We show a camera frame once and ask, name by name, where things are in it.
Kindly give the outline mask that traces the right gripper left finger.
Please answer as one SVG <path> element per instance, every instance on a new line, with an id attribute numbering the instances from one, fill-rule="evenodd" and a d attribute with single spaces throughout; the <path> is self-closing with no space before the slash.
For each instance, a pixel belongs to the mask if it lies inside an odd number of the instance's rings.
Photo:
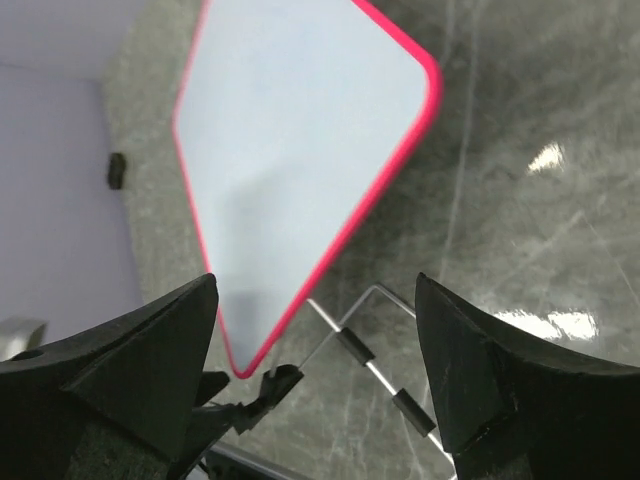
<path id="1" fill-rule="evenodd" d="M 1 365 L 5 479 L 164 479 L 185 443 L 215 277 Z"/>

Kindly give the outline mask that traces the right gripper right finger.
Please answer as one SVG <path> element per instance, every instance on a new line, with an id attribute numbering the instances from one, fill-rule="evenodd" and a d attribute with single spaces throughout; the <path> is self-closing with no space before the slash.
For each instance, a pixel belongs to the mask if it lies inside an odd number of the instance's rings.
<path id="1" fill-rule="evenodd" d="M 639 370 L 480 310 L 435 280 L 415 288 L 444 450 L 461 479 L 635 479 Z"/>

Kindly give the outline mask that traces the metal wire whiteboard stand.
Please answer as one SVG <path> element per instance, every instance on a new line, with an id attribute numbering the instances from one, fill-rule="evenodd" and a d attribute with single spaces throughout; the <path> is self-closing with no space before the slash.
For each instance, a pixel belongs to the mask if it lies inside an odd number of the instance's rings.
<path id="1" fill-rule="evenodd" d="M 400 415 L 404 430 L 409 432 L 409 429 L 412 429 L 420 437 L 425 438 L 448 465 L 451 470 L 449 478 L 456 479 L 457 474 L 455 473 L 453 459 L 450 454 L 445 452 L 441 443 L 435 416 L 425 409 L 426 400 L 417 401 L 408 389 L 400 384 L 399 380 L 394 380 L 390 368 L 382 364 L 379 353 L 371 348 L 371 345 L 364 340 L 361 334 L 358 334 L 349 326 L 349 321 L 358 313 L 362 313 L 366 303 L 371 297 L 375 296 L 379 296 L 389 304 L 392 304 L 410 320 L 416 319 L 414 308 L 401 296 L 381 283 L 374 283 L 367 287 L 339 318 L 331 316 L 317 300 L 309 298 L 306 300 L 306 304 L 328 325 L 329 333 L 304 358 L 299 367 L 301 369 L 306 367 L 328 342 L 335 339 L 387 392 L 389 401 Z"/>

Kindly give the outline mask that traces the yellow bone-shaped eraser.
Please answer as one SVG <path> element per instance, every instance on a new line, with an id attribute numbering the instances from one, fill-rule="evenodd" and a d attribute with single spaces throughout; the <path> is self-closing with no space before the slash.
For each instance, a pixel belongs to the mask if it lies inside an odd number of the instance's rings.
<path id="1" fill-rule="evenodd" d="M 107 184 L 111 190 L 121 190 L 127 169 L 127 161 L 122 153 L 114 152 L 109 156 Z"/>

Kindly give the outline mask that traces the pink framed whiteboard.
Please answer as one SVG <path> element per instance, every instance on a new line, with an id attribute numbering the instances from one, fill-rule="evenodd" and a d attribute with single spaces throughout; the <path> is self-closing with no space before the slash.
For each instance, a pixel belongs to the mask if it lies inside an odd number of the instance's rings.
<path id="1" fill-rule="evenodd" d="M 172 113 L 229 363 L 251 376 L 432 127 L 435 58 L 368 1 L 207 1 Z"/>

